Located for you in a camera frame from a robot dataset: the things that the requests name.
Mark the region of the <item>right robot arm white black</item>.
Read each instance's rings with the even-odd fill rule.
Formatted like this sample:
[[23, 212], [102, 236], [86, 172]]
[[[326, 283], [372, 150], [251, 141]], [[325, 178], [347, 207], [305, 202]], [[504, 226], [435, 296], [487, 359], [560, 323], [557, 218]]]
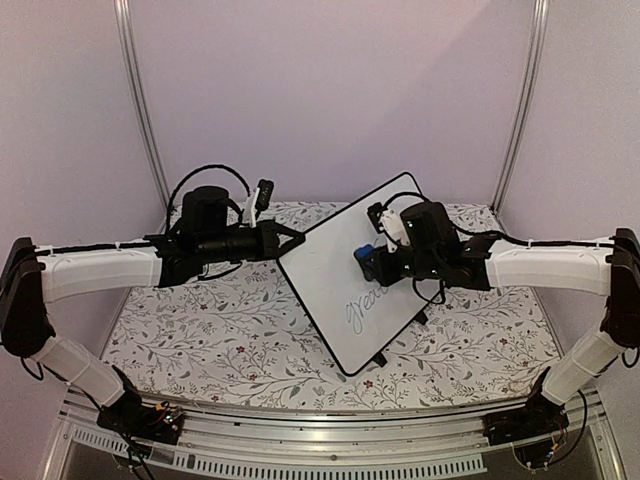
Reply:
[[401, 280], [436, 280], [442, 288], [503, 287], [584, 291], [606, 299], [600, 324], [536, 381], [517, 427], [537, 436], [564, 405], [616, 358], [639, 346], [639, 241], [619, 228], [595, 240], [520, 240], [501, 231], [456, 225], [439, 202], [422, 200], [399, 213], [387, 203], [367, 210], [386, 243], [365, 245], [354, 258], [366, 280], [390, 287]]

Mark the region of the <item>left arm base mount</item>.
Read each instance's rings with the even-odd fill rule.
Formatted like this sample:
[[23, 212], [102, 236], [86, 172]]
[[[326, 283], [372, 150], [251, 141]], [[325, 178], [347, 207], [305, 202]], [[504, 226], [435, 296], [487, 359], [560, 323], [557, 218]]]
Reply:
[[120, 399], [101, 408], [97, 425], [128, 437], [176, 445], [184, 421], [184, 410], [168, 402], [145, 406], [138, 401]]

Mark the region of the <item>white whiteboard black frame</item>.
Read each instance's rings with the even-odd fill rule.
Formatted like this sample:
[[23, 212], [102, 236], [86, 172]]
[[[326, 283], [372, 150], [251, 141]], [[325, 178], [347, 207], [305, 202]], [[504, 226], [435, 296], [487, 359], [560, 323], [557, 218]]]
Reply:
[[422, 311], [409, 279], [391, 287], [367, 281], [354, 252], [385, 247], [367, 208], [420, 187], [403, 172], [305, 232], [305, 241], [278, 260], [283, 275], [341, 372], [352, 377], [373, 361]]

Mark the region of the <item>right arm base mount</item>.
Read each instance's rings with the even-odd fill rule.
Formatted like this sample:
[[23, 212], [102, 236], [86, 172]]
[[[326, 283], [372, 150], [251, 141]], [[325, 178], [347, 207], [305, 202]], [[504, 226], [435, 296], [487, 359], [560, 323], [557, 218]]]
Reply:
[[569, 419], [563, 406], [541, 395], [529, 398], [522, 407], [486, 414], [482, 417], [483, 435], [491, 446], [524, 441], [515, 448], [516, 460], [529, 469], [550, 465], [560, 446], [552, 433], [563, 436]]

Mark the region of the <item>blue whiteboard eraser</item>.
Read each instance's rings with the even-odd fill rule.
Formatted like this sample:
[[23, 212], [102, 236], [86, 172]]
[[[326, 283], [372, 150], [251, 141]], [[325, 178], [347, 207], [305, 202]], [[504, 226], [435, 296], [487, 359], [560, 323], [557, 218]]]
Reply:
[[374, 253], [374, 246], [371, 244], [367, 244], [362, 247], [358, 247], [354, 251], [354, 258], [363, 269], [367, 269], [373, 265]]

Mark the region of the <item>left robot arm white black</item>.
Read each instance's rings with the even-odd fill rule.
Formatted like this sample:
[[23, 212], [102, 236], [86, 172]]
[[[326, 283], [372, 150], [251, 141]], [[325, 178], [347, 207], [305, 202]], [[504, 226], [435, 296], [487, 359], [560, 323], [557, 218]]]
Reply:
[[169, 288], [206, 280], [213, 264], [275, 260], [305, 235], [263, 219], [266, 183], [239, 206], [220, 187], [199, 187], [169, 215], [161, 233], [125, 242], [66, 247], [17, 239], [1, 275], [1, 343], [11, 355], [31, 359], [88, 393], [128, 434], [148, 426], [148, 412], [126, 379], [85, 346], [57, 333], [48, 308], [75, 298], [130, 288]]

